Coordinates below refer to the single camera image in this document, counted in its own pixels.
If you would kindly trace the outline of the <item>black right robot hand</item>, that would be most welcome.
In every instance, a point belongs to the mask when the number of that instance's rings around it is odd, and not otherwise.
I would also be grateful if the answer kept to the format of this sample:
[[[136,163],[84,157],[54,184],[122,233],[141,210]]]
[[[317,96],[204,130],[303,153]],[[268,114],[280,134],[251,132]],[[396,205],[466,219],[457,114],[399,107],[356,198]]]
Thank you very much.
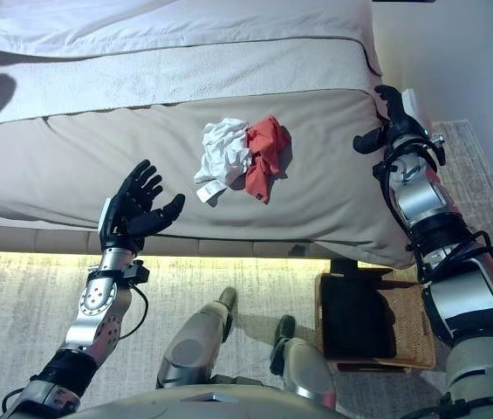
[[[360,154],[368,155],[380,148],[394,149],[394,143],[406,136],[428,140],[425,128],[406,113],[401,93],[392,86],[378,85],[374,88],[378,96],[386,102],[388,120],[380,127],[353,138],[353,148]]]

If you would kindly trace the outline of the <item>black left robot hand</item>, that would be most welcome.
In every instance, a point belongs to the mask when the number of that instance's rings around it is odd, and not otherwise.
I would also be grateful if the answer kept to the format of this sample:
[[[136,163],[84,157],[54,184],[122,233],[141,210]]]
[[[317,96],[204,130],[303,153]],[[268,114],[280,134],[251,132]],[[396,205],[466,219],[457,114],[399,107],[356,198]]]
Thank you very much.
[[[167,205],[155,209],[154,199],[163,191],[162,177],[149,160],[130,172],[106,206],[99,227],[100,248],[120,248],[134,255],[142,252],[147,237],[168,228],[181,214],[186,200],[178,194]]]

